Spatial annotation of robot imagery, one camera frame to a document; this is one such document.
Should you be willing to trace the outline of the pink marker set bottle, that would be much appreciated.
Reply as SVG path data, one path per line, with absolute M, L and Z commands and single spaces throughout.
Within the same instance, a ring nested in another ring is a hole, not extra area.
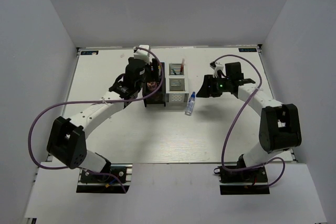
M 158 87 L 158 85 L 157 85 L 157 83 L 155 81 L 148 82 L 146 84 L 146 86 L 147 86 L 148 90 L 151 91 L 151 92 L 154 91 Z

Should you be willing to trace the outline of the clear spray bottle blue cap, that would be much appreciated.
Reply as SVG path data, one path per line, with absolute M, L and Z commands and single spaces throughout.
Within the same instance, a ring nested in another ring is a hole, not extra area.
M 192 115 L 192 112 L 193 112 L 193 109 L 194 109 L 194 105 L 195 105 L 195 97 L 196 97 L 196 94 L 195 92 L 192 92 L 188 102 L 187 102 L 187 106 L 185 108 L 185 115 Z

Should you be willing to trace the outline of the red orange pen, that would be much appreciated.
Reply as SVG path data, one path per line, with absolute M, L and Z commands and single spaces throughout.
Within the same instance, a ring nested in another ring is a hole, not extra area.
M 180 74 L 183 74 L 183 71 L 184 71 L 184 63 L 185 63 L 185 59 L 182 58 L 181 67 L 180 67 Z

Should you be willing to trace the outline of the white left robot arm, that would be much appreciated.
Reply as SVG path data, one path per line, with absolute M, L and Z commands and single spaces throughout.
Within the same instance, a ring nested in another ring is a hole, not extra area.
M 87 137 L 110 116 L 122 111 L 137 97 L 142 88 L 153 82 L 156 90 L 162 82 L 162 66 L 157 59 L 151 61 L 130 57 L 125 72 L 99 101 L 67 119 L 62 116 L 53 122 L 47 152 L 70 169 L 83 168 L 93 172 L 101 182 L 110 178 L 110 161 L 89 151 Z

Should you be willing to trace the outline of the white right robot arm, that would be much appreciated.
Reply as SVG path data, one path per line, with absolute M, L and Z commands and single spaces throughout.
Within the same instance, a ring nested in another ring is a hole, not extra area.
M 242 154 L 235 168 L 225 171 L 237 173 L 247 182 L 256 175 L 256 169 L 275 159 L 280 153 L 301 145 L 301 129 L 298 108 L 294 104 L 281 103 L 268 96 L 260 84 L 245 78 L 240 62 L 211 62 L 213 74 L 204 76 L 203 84 L 196 94 L 198 98 L 217 98 L 228 92 L 250 106 L 260 117 L 259 141 Z

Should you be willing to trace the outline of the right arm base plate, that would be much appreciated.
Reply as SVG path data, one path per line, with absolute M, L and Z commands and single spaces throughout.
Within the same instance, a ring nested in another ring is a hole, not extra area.
M 243 172 L 229 172 L 221 166 L 214 169 L 219 177 L 221 195 L 269 195 L 268 177 L 264 167 Z

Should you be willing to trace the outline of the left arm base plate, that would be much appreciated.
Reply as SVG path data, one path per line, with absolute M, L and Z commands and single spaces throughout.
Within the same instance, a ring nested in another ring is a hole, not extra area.
M 77 193 L 124 194 L 131 185 L 132 164 L 112 164 L 112 176 L 94 175 L 82 169 L 77 182 Z

